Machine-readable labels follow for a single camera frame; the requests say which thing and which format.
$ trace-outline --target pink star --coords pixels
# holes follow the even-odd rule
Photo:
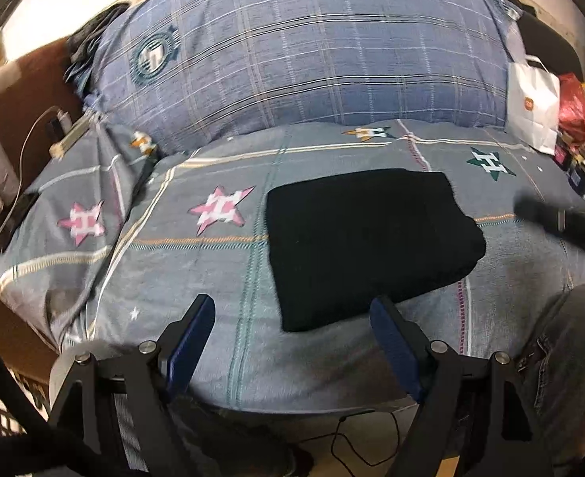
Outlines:
[[[102,203],[100,201],[89,210],[86,210],[78,203],[74,203],[74,206],[69,211],[69,219],[61,219],[58,221],[59,227],[68,227],[71,230],[70,233],[72,239],[75,240],[76,247],[80,245],[80,242],[85,240],[87,235],[93,235],[94,237],[104,235],[105,227],[97,221]]]
[[[211,224],[217,221],[225,223],[235,223],[238,226],[243,226],[245,221],[241,216],[236,206],[241,200],[246,197],[255,187],[246,188],[245,190],[237,190],[231,195],[226,195],[225,190],[218,186],[215,191],[208,196],[204,204],[195,206],[189,210],[193,215],[199,215],[198,219],[198,236]]]

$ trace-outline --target blue plaid fabric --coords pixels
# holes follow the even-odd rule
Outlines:
[[[503,0],[147,0],[104,33],[91,97],[166,154],[317,120],[503,126],[507,65],[523,54],[515,12]]]

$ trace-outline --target paper bag handle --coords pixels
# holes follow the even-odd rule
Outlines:
[[[527,61],[533,61],[533,62],[535,62],[535,63],[538,63],[539,65],[541,65],[541,66],[542,66],[542,68],[544,68],[544,69],[545,69],[545,71],[547,71],[547,72],[549,71],[549,70],[547,70],[547,69],[546,69],[546,66],[544,66],[544,63],[543,63],[543,62],[540,60],[540,58],[539,58],[539,57],[536,57],[536,56],[534,56],[534,55],[525,55],[525,59],[526,59]]]

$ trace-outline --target white paper bag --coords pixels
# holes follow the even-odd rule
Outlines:
[[[537,57],[528,55],[527,60],[540,63],[544,69],[526,63],[509,64],[504,130],[534,149],[553,155],[560,114],[560,80]]]

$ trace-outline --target red plastic bag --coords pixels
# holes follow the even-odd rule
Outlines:
[[[575,74],[560,75],[560,128],[585,142],[585,93]]]

